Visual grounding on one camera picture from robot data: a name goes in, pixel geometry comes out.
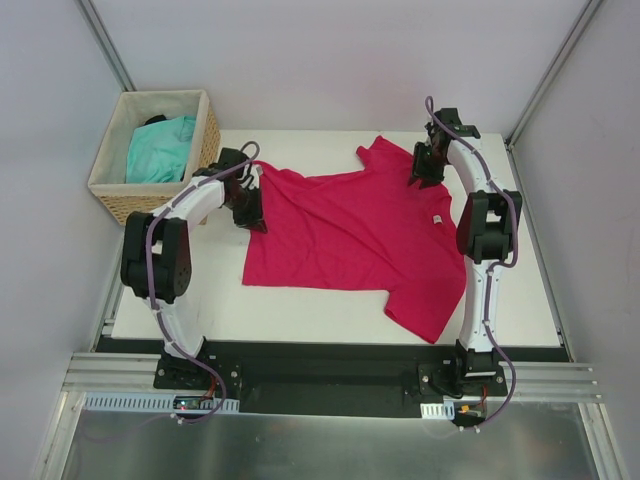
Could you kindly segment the wicker basket with liner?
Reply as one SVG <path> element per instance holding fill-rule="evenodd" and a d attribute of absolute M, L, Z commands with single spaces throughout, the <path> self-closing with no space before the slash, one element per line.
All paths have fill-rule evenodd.
<path fill-rule="evenodd" d="M 134 130 L 156 115 L 196 119 L 182 180 L 172 183 L 127 183 L 126 159 Z M 124 92 L 103 136 L 88 179 L 91 193 L 123 225 L 133 211 L 149 212 L 177 195 L 199 168 L 214 163 L 221 134 L 206 91 L 170 90 Z"/>

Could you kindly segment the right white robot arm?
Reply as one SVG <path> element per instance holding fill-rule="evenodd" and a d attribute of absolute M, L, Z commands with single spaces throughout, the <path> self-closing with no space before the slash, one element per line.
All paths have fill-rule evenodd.
<path fill-rule="evenodd" d="M 450 166 L 467 194 L 456 233 L 467 278 L 463 324 L 453 359 L 428 374 L 431 389 L 459 399 L 487 392 L 504 376 L 500 362 L 506 356 L 495 334 L 497 297 L 502 272 L 518 261 L 523 198 L 491 173 L 476 126 L 463 124 L 455 108 L 435 110 L 431 96 L 425 107 L 427 139 L 414 146 L 409 183 L 435 187 Z"/>

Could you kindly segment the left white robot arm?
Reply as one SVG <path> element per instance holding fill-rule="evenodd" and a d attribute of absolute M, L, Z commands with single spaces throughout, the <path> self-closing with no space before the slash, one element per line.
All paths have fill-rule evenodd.
<path fill-rule="evenodd" d="M 213 211 L 226 207 L 236 227 L 268 231 L 260 189 L 260 146 L 223 148 L 216 162 L 196 170 L 177 195 L 149 213 L 126 219 L 120 277 L 149 308 L 160 328 L 164 352 L 188 388 L 204 387 L 221 377 L 201 357 L 205 335 L 198 307 L 189 297 L 193 273 L 190 234 Z"/>

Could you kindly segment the pink t shirt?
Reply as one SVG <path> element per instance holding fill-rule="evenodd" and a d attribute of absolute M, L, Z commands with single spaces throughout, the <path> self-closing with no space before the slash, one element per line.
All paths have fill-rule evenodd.
<path fill-rule="evenodd" d="M 452 196 L 410 183 L 412 155 L 382 136 L 362 169 L 305 177 L 261 165 L 267 230 L 250 236 L 246 286 L 385 291 L 384 313 L 435 343 L 466 285 Z"/>

